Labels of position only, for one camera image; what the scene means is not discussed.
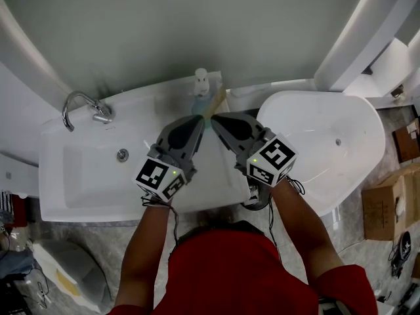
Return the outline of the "black round bin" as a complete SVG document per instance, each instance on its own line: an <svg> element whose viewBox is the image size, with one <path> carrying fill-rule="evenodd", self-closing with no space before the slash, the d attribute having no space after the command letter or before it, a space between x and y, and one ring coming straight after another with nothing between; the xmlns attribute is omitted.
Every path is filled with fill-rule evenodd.
<svg viewBox="0 0 420 315"><path fill-rule="evenodd" d="M250 211L264 209L270 201L270 190L263 184L251 184L249 186L250 198L241 203L241 206Z"/></svg>

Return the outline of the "white rectangular box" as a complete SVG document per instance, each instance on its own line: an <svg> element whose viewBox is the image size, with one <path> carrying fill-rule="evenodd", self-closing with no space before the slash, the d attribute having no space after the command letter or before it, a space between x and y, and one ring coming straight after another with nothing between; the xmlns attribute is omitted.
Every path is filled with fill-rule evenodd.
<svg viewBox="0 0 420 315"><path fill-rule="evenodd" d="M0 154L0 190L20 196L39 197L39 169Z"/></svg>

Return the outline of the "black electronic device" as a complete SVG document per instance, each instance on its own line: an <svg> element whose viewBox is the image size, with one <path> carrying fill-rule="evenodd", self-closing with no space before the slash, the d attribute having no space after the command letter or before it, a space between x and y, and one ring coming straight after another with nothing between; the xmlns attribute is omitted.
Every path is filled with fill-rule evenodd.
<svg viewBox="0 0 420 315"><path fill-rule="evenodd" d="M399 278L401 276L403 266L408 260L411 253L411 235L408 231L404 232L398 243L392 248L388 260L390 261L391 276Z"/></svg>

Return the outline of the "striped cloth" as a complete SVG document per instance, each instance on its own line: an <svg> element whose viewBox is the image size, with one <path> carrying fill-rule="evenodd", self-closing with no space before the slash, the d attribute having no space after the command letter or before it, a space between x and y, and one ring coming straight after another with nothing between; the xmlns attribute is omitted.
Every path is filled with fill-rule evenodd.
<svg viewBox="0 0 420 315"><path fill-rule="evenodd" d="M0 191L0 210L13 214L12 194L7 191Z"/></svg>

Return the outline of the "person's dark trousers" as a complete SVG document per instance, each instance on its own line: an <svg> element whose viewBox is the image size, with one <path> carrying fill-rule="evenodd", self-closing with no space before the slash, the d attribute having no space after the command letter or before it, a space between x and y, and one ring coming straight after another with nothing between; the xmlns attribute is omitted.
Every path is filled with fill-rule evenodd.
<svg viewBox="0 0 420 315"><path fill-rule="evenodd" d="M258 234L264 236L264 232L259 230L257 227L253 226L251 223L246 220L240 220L238 222L218 222L215 224L197 226L178 239L178 243L182 244L193 237L196 237L200 234L213 231L213 230L230 230L237 232L249 232L252 234Z"/></svg>

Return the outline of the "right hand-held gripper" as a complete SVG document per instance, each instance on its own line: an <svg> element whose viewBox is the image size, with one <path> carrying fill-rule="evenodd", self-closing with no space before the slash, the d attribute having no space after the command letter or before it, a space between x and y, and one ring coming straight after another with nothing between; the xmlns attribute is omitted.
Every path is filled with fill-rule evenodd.
<svg viewBox="0 0 420 315"><path fill-rule="evenodd" d="M281 134L245 113L226 112L211 117L211 126L236 155L235 168L267 186L276 186L292 170L297 150Z"/></svg>

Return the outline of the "person's left forearm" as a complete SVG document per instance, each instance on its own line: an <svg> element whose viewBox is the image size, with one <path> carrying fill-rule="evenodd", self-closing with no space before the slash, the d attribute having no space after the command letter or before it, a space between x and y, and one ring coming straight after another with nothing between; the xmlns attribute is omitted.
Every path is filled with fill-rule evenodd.
<svg viewBox="0 0 420 315"><path fill-rule="evenodd" d="M152 201L125 250L115 305L139 306L151 311L154 285L165 244L169 203Z"/></svg>

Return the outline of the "stained clear plastic bag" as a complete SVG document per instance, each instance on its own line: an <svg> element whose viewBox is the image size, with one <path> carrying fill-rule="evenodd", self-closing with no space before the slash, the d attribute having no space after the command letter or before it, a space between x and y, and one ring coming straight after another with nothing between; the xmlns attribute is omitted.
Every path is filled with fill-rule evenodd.
<svg viewBox="0 0 420 315"><path fill-rule="evenodd" d="M204 120L208 120L211 116L216 112L217 108L224 102L226 99L226 88L222 84L215 95L212 97L209 105L203 111L203 118Z"/></svg>

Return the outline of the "white sink vanity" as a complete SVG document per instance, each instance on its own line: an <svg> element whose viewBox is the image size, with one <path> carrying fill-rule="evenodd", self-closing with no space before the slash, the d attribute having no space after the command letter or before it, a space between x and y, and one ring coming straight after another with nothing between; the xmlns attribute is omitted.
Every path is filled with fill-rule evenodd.
<svg viewBox="0 0 420 315"><path fill-rule="evenodd" d="M39 199L41 217L54 222L138 220L144 208L142 190L133 175L161 130L190 115L194 77L185 77L108 97L114 110L109 124L93 121L83 106L69 114L74 131L61 119L41 129ZM119 162L117 151L129 158ZM211 128L204 131L193 158L197 173L173 198L179 212L200 211L248 200L246 178L235 169L236 158Z"/></svg>

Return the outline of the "person's right forearm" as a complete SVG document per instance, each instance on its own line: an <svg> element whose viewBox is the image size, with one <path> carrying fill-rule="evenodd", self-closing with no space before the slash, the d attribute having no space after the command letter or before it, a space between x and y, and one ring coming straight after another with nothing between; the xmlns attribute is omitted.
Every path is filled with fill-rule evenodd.
<svg viewBox="0 0 420 315"><path fill-rule="evenodd" d="M322 274L343 265L315 211L287 180L270 189L278 213L301 256L310 285Z"/></svg>

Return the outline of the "blue denim cloth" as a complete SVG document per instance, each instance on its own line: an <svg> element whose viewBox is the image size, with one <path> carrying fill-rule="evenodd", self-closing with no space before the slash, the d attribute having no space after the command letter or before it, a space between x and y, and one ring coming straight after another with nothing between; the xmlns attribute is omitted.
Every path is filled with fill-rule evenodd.
<svg viewBox="0 0 420 315"><path fill-rule="evenodd" d="M0 251L0 280L8 275L26 274L34 266L33 253L23 251Z"/></svg>

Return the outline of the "chrome faucet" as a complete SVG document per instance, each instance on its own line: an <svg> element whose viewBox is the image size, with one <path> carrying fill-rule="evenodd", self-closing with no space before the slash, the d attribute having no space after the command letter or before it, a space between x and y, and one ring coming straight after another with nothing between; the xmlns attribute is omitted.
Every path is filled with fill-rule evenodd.
<svg viewBox="0 0 420 315"><path fill-rule="evenodd" d="M115 112L109 107L109 105L99 100L92 99L81 91L74 91L67 96L62 109L63 124L69 132L74 131L74 126L69 118L69 107L72 101L77 97L82 98L95 111L93 121L109 124L114 120Z"/></svg>

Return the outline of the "fried egg cushion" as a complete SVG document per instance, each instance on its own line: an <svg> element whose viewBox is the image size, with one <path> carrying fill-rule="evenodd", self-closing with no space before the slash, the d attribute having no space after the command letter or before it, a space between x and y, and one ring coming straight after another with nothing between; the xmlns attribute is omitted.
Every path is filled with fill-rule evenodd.
<svg viewBox="0 0 420 315"><path fill-rule="evenodd" d="M110 290L99 265L80 246L60 240L37 240L33 257L44 275L76 304L98 314L108 311Z"/></svg>

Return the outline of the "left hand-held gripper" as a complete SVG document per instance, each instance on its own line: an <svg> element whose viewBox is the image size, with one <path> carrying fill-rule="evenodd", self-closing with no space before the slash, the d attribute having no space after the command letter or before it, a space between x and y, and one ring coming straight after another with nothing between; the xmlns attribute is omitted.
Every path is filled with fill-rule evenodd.
<svg viewBox="0 0 420 315"><path fill-rule="evenodd" d="M171 201L197 173L192 158L204 130L201 115L182 117L165 126L138 165L133 183L159 201Z"/></svg>

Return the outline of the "person's red shirt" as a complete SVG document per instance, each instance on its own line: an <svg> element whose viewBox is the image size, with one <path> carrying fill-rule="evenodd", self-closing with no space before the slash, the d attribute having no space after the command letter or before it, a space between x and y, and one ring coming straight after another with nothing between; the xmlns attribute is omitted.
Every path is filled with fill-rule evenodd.
<svg viewBox="0 0 420 315"><path fill-rule="evenodd" d="M362 267L333 268L307 284L283 267L267 237L212 230L173 251L155 309L121 305L109 315L318 315L321 305L330 313L378 315Z"/></svg>

